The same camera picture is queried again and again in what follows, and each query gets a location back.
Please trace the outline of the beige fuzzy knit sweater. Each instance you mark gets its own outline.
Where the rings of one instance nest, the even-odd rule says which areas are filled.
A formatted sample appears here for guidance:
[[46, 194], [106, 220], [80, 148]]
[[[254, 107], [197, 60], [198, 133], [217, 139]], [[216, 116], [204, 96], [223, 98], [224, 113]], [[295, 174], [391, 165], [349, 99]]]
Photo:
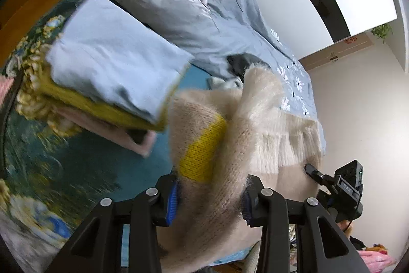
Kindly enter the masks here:
[[321, 166], [320, 125], [281, 110], [283, 98], [280, 79], [259, 66], [240, 89], [173, 96], [168, 134], [180, 202], [171, 226], [158, 232], [164, 272], [195, 272], [260, 240], [261, 229], [241, 215], [249, 175], [291, 200], [317, 194], [304, 167]]

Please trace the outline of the pink folded garment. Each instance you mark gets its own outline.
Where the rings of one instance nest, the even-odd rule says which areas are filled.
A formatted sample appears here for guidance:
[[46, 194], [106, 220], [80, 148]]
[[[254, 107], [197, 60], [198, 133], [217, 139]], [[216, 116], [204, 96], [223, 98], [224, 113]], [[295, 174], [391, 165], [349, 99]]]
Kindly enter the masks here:
[[97, 134], [108, 141], [112, 141], [125, 149], [131, 150], [143, 158], [147, 158], [150, 155], [155, 145], [157, 138], [155, 131], [148, 130], [146, 134], [142, 136], [141, 143], [138, 144], [123, 128], [98, 120], [76, 108], [56, 107], [55, 111], [87, 131]]

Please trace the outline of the green floral plush blanket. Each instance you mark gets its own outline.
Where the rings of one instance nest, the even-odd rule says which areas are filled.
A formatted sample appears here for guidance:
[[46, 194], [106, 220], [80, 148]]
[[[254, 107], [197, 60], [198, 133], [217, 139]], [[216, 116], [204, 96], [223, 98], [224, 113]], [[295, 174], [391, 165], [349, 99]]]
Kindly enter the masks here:
[[60, 0], [9, 57], [17, 79], [1, 108], [2, 272], [44, 272], [98, 200], [128, 199], [171, 169], [168, 139], [142, 158], [69, 124], [31, 94], [35, 57], [84, 0]]

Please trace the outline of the black and grey garment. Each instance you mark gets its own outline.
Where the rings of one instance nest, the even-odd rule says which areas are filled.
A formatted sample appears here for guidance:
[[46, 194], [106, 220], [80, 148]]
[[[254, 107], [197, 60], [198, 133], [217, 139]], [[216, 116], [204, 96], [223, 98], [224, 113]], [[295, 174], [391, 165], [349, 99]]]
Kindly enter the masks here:
[[270, 66], [266, 62], [249, 53], [228, 56], [227, 61], [230, 65], [230, 71], [232, 72], [234, 77], [228, 80], [217, 77], [210, 77], [207, 79], [209, 89], [242, 89], [245, 72], [249, 67], [255, 65], [261, 66], [265, 69], [270, 69]]

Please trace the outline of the yellow folded knit garment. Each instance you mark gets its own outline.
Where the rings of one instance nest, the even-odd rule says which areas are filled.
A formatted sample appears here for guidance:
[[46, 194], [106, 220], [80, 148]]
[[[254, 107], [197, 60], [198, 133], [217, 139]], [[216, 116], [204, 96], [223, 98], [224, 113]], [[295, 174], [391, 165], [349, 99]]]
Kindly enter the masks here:
[[49, 67], [42, 69], [38, 78], [40, 81], [38, 91], [41, 94], [54, 99], [59, 105], [74, 107], [92, 117], [119, 127], [127, 129], [154, 130], [157, 132], [164, 131], [166, 127], [168, 104], [177, 89], [177, 86], [173, 86], [171, 92], [162, 103], [158, 122], [150, 123], [145, 118], [135, 116], [122, 108], [108, 105], [105, 102], [94, 102], [90, 98], [87, 98], [76, 91], [58, 86], [51, 79]]

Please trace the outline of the light blue folded garment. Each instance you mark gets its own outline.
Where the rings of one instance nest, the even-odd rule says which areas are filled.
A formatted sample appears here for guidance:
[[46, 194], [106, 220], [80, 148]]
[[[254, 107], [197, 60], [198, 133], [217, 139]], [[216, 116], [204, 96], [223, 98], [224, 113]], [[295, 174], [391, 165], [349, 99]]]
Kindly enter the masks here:
[[84, 0], [46, 56], [55, 84], [155, 125], [193, 58], [109, 0]]

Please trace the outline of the green hanging plant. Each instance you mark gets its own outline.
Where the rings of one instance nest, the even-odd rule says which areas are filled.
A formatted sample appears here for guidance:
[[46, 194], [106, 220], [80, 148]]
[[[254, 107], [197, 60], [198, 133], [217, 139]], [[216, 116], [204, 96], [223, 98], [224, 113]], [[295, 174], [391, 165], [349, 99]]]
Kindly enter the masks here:
[[375, 38], [380, 39], [385, 44], [386, 39], [393, 34], [392, 27], [389, 23], [376, 26], [370, 30]]

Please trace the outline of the grey floral duvet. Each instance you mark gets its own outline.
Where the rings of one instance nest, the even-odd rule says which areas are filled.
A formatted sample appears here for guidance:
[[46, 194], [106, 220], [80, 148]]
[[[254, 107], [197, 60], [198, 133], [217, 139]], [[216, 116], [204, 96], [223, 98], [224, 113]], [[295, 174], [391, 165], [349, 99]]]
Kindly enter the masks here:
[[316, 119], [309, 75], [265, 22], [256, 0], [115, 0], [140, 22], [191, 53], [212, 76], [233, 78], [228, 57], [249, 54], [269, 65], [283, 83], [279, 107]]

